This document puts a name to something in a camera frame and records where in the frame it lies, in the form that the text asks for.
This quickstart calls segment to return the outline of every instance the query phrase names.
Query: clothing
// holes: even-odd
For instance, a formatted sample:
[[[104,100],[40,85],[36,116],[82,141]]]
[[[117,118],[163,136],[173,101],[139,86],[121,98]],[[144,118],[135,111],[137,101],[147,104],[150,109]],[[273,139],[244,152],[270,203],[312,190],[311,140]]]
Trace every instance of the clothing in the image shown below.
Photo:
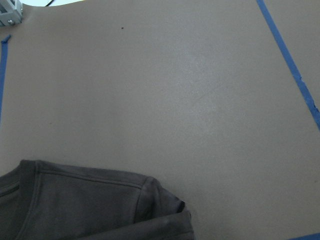
[[[1,240],[194,240],[185,203],[153,177],[22,160],[0,177]]]

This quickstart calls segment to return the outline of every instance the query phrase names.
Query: wire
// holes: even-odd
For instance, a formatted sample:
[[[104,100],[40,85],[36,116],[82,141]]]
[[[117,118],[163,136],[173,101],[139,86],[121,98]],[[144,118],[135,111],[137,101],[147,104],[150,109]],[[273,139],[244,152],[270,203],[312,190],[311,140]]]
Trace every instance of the wire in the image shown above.
[[[45,5],[46,7],[49,7],[55,0],[51,0],[47,5]]]

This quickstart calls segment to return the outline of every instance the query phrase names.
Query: blue tape strip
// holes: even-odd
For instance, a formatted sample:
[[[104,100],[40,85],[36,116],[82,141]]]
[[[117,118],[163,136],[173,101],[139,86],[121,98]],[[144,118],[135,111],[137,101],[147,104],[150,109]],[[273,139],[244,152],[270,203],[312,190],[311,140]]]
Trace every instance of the blue tape strip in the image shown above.
[[[281,34],[278,31],[274,20],[272,19],[271,15],[267,9],[264,0],[256,0],[256,2],[258,3],[258,5],[261,9],[261,12],[266,20],[266,23],[268,24],[268,26],[273,34],[273,37],[274,37],[276,43],[278,44],[278,47],[284,57],[284,60],[286,61],[286,64],[288,65],[288,67],[291,71],[291,74],[292,74],[296,84],[298,85],[300,91],[301,91],[301,94],[304,98],[304,101],[305,101],[306,105],[308,106],[308,108],[313,116],[313,119],[320,130],[320,112],[315,105],[314,99],[312,98],[305,82],[302,80],[301,74],[300,74],[293,58],[291,57],[290,52],[289,52],[283,38],[281,37]]]
[[[5,76],[6,76],[6,66],[8,58],[8,40],[11,35],[8,35],[5,39],[1,41],[1,61],[0,61],[0,122],[2,113],[2,99],[4,96],[5,88]]]
[[[320,240],[320,233],[312,234],[308,236],[301,236],[301,237],[293,238],[291,240]]]

